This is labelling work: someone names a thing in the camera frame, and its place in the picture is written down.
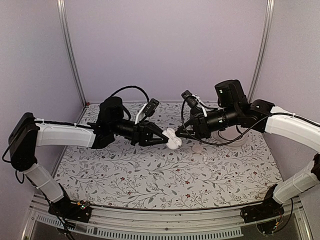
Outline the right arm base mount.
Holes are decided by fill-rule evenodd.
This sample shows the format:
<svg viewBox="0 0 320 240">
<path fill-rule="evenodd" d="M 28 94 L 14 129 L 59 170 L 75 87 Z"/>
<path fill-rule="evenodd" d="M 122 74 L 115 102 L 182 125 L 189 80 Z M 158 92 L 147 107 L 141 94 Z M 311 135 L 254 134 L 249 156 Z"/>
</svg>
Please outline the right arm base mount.
<svg viewBox="0 0 320 240">
<path fill-rule="evenodd" d="M 245 223 L 261 221 L 284 214 L 283 204 L 273 199 L 276 186 L 277 184 L 268 189 L 262 203 L 241 208 L 240 216 Z"/>
</svg>

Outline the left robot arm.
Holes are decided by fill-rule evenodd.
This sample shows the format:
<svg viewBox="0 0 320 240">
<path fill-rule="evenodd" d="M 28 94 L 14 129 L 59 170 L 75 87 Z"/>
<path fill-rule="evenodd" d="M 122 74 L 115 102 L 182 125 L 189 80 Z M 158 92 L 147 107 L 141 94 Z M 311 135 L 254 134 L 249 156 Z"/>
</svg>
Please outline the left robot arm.
<svg viewBox="0 0 320 240">
<path fill-rule="evenodd" d="M 156 123 L 148 121 L 158 106 L 158 101 L 150 99 L 143 105 L 135 119 L 130 117 L 123 100 L 111 96 L 98 108 L 95 122 L 85 125 L 72 122 L 49 121 L 36 118 L 33 113 L 22 115 L 8 139 L 4 152 L 9 157 L 6 162 L 22 173 L 63 216 L 74 213 L 64 188 L 54 180 L 52 174 L 38 160 L 38 149 L 62 149 L 63 147 L 81 147 L 100 150 L 112 144 L 116 136 L 124 137 L 130 144 L 141 147 L 168 144 L 170 139 Z"/>
</svg>

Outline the white earbud case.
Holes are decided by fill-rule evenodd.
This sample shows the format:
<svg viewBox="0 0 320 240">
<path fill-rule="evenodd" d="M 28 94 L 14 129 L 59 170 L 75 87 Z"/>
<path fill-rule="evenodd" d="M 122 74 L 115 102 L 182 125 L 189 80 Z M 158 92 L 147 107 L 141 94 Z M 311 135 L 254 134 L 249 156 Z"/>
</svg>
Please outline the white earbud case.
<svg viewBox="0 0 320 240">
<path fill-rule="evenodd" d="M 182 140 L 176 136 L 175 130 L 173 128 L 167 128 L 162 132 L 168 138 L 166 146 L 170 150 L 177 150 L 182 145 Z"/>
<path fill-rule="evenodd" d="M 193 145 L 191 150 L 194 152 L 194 153 L 197 153 L 197 154 L 201 154 L 203 152 L 203 147 L 200 146 L 200 145 Z"/>
</svg>

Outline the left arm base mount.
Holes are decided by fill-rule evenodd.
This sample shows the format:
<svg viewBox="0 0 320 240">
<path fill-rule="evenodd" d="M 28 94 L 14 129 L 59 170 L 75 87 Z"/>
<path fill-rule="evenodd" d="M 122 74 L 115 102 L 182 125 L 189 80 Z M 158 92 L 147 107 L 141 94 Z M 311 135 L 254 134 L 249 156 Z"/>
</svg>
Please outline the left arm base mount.
<svg viewBox="0 0 320 240">
<path fill-rule="evenodd" d="M 57 202 L 49 202 L 48 213 L 63 218 L 64 220 L 74 220 L 78 222 L 88 223 L 92 214 L 91 203 L 89 201 L 80 200 L 78 202 L 71 201 L 69 195 L 59 184 L 63 192 L 63 198 Z"/>
</svg>

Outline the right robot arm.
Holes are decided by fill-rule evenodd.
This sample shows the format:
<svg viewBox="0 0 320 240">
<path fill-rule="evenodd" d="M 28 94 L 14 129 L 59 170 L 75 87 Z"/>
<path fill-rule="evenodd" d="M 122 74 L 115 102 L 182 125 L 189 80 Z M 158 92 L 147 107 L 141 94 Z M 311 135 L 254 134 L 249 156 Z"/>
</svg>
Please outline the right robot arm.
<svg viewBox="0 0 320 240">
<path fill-rule="evenodd" d="M 177 136 L 207 144 L 212 133 L 240 126 L 249 132 L 267 134 L 267 143 L 283 170 L 293 157 L 292 169 L 302 167 L 293 176 L 271 187 L 259 206 L 262 218 L 269 218 L 284 204 L 320 183 L 320 124 L 262 99 L 249 102 L 237 79 L 220 82 L 214 87 L 219 108 L 210 109 L 199 96 L 185 90 L 183 104 L 191 110 L 189 120 L 180 117 Z"/>
</svg>

